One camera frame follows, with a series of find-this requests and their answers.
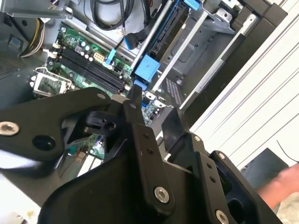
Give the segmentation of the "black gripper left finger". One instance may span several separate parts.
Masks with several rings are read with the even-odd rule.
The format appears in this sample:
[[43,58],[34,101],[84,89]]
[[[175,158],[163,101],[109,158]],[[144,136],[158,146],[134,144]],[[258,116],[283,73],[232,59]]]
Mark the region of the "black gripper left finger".
[[129,154],[135,200],[143,209],[174,210],[163,160],[139,105],[113,100],[95,87],[1,110],[0,167],[33,177],[50,175],[65,149],[91,134],[107,137],[109,161]]

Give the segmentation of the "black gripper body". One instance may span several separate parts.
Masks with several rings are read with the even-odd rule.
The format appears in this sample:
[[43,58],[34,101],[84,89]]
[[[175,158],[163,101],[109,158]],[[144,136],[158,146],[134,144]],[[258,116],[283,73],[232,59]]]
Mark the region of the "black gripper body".
[[40,224],[204,224],[192,174],[163,162],[154,138],[57,189]]

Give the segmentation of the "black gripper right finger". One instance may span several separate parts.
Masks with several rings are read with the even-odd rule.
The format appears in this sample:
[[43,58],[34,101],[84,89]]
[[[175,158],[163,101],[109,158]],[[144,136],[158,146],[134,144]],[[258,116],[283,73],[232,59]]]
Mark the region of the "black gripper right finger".
[[220,151],[208,153],[191,133],[184,115],[173,108],[162,123],[168,162],[191,171],[190,190],[205,224],[279,224],[280,220]]

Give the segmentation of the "person's hand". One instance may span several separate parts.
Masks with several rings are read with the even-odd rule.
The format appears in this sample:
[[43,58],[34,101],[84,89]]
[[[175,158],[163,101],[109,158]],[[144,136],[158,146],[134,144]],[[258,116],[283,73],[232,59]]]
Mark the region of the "person's hand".
[[299,165],[282,170],[277,177],[258,190],[259,196],[271,208],[275,208],[289,195],[299,191]]

